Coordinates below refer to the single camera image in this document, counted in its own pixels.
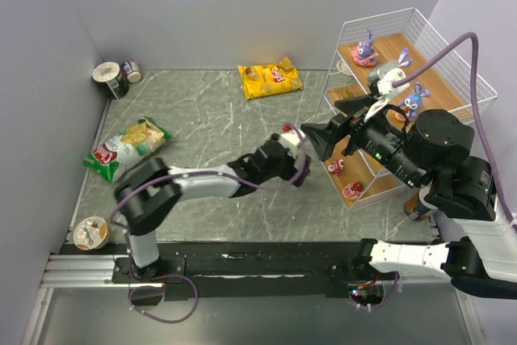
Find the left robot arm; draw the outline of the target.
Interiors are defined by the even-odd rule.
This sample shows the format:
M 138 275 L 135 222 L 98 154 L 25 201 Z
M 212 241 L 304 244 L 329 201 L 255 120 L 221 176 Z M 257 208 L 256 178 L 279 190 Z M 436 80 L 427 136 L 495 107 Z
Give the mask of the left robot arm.
M 160 253 L 156 230 L 176 204 L 299 187 L 309 174 L 311 162 L 305 140 L 298 128 L 274 133 L 253 153 L 210 169 L 168 166 L 160 158 L 144 164 L 114 192 L 114 213 L 124 218 L 119 225 L 131 276 L 140 279 L 157 274 Z

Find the pink bear strawberry donut toy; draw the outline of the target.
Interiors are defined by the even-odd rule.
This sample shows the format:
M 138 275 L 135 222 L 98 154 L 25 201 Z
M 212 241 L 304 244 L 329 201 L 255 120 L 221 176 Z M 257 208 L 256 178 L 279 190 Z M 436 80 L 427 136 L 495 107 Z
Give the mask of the pink bear strawberry donut toy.
M 347 200 L 357 200 L 365 190 L 365 182 L 355 181 L 343 187 L 343 196 Z

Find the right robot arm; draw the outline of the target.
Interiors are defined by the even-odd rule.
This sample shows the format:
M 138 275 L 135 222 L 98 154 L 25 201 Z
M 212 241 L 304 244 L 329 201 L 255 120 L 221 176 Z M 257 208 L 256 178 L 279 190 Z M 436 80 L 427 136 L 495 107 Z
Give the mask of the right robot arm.
M 340 100 L 351 106 L 326 124 L 301 125 L 321 161 L 347 140 L 343 155 L 361 149 L 408 187 L 428 187 L 424 200 L 465 232 L 455 242 L 408 245 L 364 238 L 354 266 L 359 272 L 397 272 L 446 279 L 475 297 L 516 298 L 516 228 L 503 212 L 495 169 L 470 153 L 474 129 L 443 109 L 420 113 L 413 123 L 393 127 L 379 110 L 368 117 L 369 96 Z

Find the purple bunny with cupcake toy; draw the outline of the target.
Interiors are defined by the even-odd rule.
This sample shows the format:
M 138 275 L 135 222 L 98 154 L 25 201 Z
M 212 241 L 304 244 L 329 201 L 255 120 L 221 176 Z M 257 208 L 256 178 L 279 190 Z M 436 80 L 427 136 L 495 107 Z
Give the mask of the purple bunny with cupcake toy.
M 423 100 L 429 98 L 431 92 L 423 87 L 421 82 L 414 84 L 414 92 L 407 95 L 399 104 L 399 108 L 402 109 L 403 114 L 396 112 L 394 118 L 396 121 L 401 123 L 408 121 L 414 121 L 419 112 L 423 107 Z

